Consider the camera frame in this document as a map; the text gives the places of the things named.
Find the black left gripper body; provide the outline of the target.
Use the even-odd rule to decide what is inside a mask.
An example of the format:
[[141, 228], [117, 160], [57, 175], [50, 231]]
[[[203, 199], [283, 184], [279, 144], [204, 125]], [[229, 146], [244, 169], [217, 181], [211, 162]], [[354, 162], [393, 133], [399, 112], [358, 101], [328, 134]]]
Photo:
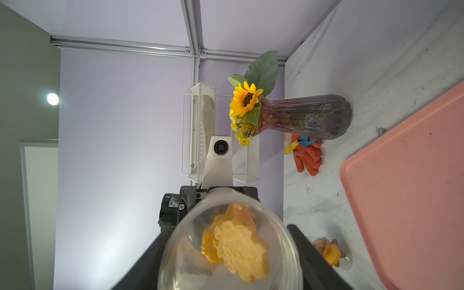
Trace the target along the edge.
[[182, 186], [179, 194], [165, 194], [159, 211], [158, 225], [160, 229], [176, 228], [198, 203], [219, 188], [220, 187], [209, 187], [207, 189], [201, 189], [195, 186]]

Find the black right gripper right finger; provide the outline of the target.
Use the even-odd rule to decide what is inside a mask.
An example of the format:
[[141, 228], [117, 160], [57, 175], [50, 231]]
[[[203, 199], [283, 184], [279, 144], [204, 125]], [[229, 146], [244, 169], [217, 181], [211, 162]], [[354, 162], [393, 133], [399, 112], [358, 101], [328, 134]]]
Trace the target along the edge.
[[300, 259], [304, 290], [353, 290], [310, 243], [296, 225], [288, 225]]

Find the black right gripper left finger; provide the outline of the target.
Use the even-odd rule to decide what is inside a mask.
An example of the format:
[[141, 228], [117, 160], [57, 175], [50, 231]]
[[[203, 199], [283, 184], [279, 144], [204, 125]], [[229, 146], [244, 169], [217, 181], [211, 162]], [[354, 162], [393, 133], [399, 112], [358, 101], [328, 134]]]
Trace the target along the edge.
[[162, 230], [139, 260], [112, 289], [157, 290], [161, 258], [173, 232], [172, 228]]

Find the clear plastic cookie jar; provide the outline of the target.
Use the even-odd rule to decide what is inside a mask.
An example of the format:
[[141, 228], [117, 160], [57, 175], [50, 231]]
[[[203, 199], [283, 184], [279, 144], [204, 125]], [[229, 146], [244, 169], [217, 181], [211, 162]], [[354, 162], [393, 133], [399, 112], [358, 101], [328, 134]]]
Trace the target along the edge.
[[252, 187], [184, 186], [166, 194], [158, 221], [160, 290], [300, 290], [296, 243]]

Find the orange cookies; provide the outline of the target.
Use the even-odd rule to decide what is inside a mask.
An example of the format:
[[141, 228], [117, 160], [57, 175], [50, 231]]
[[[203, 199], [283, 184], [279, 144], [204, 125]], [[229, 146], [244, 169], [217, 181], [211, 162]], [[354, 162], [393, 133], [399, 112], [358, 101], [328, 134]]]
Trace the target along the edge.
[[230, 204], [223, 215], [203, 231], [201, 252], [215, 264], [223, 263], [246, 283], [269, 274], [269, 244], [262, 239], [246, 205]]

